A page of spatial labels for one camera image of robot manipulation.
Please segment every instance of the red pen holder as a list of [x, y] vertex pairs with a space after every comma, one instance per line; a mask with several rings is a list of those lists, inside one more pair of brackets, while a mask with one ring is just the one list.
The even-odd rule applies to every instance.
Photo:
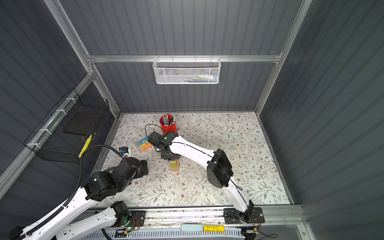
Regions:
[[176, 128], [176, 120], [175, 120], [175, 123], [172, 124], [171, 126], [164, 126], [163, 122], [162, 122], [162, 117], [160, 118], [160, 125], [161, 125], [161, 128], [163, 130], [163, 135], [165, 135], [168, 131], [172, 131], [174, 133], [177, 134], [177, 128]]

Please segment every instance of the floral tablecloth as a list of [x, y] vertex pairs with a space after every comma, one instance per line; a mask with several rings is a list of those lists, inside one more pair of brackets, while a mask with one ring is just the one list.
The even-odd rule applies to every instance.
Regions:
[[[185, 157], [180, 158], [178, 172], [160, 158], [153, 147], [140, 153], [134, 143], [145, 137], [144, 126], [159, 124], [160, 114], [125, 114], [113, 140], [118, 149], [128, 146], [132, 156], [148, 161], [149, 174], [134, 179], [112, 199], [99, 207], [123, 200], [127, 206], [231, 205], [230, 199], [207, 180], [206, 169]], [[223, 149], [231, 161], [238, 185], [255, 205], [289, 204], [285, 189], [273, 162], [255, 113], [176, 113], [179, 135], [201, 147]], [[147, 126], [147, 133], [156, 126]], [[117, 166], [119, 158], [110, 151], [103, 170]]]

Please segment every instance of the gray wall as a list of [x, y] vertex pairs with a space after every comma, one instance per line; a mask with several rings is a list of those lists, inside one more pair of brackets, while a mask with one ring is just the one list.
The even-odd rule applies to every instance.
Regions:
[[[62, 5], [90, 55], [274, 55], [300, 0]], [[158, 85], [151, 63], [96, 63], [121, 112], [254, 110], [272, 63], [223, 63], [220, 83]]]
[[254, 110], [273, 63], [222, 63], [218, 84], [157, 84], [152, 63], [96, 63], [121, 112]]
[[383, 63], [383, 1], [314, 1], [262, 110], [317, 239], [382, 235]]
[[0, 2], [0, 173], [86, 72], [44, 1]]
[[90, 55], [272, 55], [300, 0], [61, 3]]
[[[0, 36], [2, 173], [28, 135], [86, 72], [43, 0], [1, 1]], [[83, 94], [100, 97], [94, 84]], [[92, 143], [105, 142], [113, 121], [109, 113]], [[100, 151], [85, 157], [84, 177]], [[78, 164], [34, 157], [0, 200], [0, 239], [8, 239], [12, 228], [31, 224], [65, 200], [78, 172]]]

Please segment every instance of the yellow marker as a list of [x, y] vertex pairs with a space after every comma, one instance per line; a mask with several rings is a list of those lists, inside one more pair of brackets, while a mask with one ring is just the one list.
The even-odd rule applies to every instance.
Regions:
[[90, 135], [89, 138], [87, 139], [87, 141], [85, 141], [84, 147], [83, 147], [83, 149], [81, 150], [81, 152], [80, 152], [80, 154], [79, 154], [79, 157], [81, 157], [81, 155], [83, 154], [83, 152], [84, 152], [85, 150], [87, 150], [88, 145], [89, 145], [90, 142], [91, 142], [91, 139], [92, 139], [92, 135]]
[[224, 226], [212, 226], [212, 225], [205, 225], [204, 226], [204, 231], [208, 232], [223, 232], [224, 231]]

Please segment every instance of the black wire basket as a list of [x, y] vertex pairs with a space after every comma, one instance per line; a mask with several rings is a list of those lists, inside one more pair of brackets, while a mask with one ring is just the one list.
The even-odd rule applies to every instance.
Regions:
[[109, 111], [108, 101], [76, 95], [56, 111], [46, 128], [37, 131], [38, 137], [31, 134], [24, 145], [43, 160], [78, 163]]

